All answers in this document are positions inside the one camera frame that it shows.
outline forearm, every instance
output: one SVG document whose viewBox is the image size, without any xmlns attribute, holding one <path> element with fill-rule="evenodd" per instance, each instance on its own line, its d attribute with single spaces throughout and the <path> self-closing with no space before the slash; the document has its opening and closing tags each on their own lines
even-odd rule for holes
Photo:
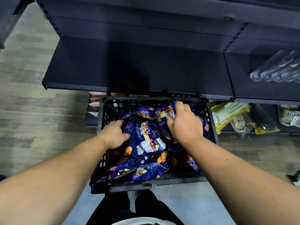
<svg viewBox="0 0 300 225">
<path fill-rule="evenodd" d="M 62 223 L 106 149 L 94 137 L 1 182 L 1 224 Z"/>
<path fill-rule="evenodd" d="M 296 224 L 300 191 L 205 138 L 186 150 L 237 224 Z"/>
</svg>

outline gray floor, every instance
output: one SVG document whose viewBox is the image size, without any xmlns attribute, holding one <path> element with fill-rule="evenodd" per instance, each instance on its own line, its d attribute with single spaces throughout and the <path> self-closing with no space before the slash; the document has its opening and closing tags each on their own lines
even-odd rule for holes
<svg viewBox="0 0 300 225">
<path fill-rule="evenodd" d="M 84 122 L 89 92 L 45 90 L 41 85 L 58 40 L 33 3 L 6 41 L 6 49 L 0 51 L 0 174 L 14 174 L 96 134 Z M 300 167 L 299 137 L 220 135 L 219 141 L 228 151 L 283 180 Z M 86 223 L 103 198 L 89 191 L 87 186 L 64 224 Z M 234 224 L 207 182 L 160 186 L 154 193 L 186 225 Z"/>
</svg>

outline left hand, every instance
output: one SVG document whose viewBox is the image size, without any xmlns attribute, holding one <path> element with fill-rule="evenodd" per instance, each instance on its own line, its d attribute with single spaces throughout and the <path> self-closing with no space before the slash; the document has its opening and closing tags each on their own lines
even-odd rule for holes
<svg viewBox="0 0 300 225">
<path fill-rule="evenodd" d="M 120 147 L 126 140 L 130 138 L 130 134 L 122 133 L 122 123 L 123 120 L 112 121 L 106 125 L 96 136 L 105 143 L 107 149 Z"/>
</svg>

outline right hand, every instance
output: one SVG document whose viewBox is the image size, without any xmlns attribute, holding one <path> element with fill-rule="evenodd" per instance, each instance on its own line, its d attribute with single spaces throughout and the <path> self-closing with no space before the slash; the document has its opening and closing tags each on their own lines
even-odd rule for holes
<svg viewBox="0 0 300 225">
<path fill-rule="evenodd" d="M 176 101 L 176 115 L 173 120 L 167 117 L 167 125 L 171 131 L 173 138 L 183 147 L 187 147 L 194 140 L 203 136 L 203 126 L 201 119 L 196 117 L 190 110 L 188 104 Z"/>
</svg>

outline leg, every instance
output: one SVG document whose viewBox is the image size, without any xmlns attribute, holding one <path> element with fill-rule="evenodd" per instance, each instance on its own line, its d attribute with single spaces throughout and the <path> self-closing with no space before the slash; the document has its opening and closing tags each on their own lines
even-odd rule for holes
<svg viewBox="0 0 300 225">
<path fill-rule="evenodd" d="M 171 221 L 177 225 L 184 225 L 168 206 L 158 200 L 150 190 L 139 192 L 135 200 L 135 210 L 138 217 L 154 217 Z"/>
<path fill-rule="evenodd" d="M 121 220 L 136 217 L 129 209 L 127 192 L 106 193 L 86 225 L 110 225 Z"/>
</svg>

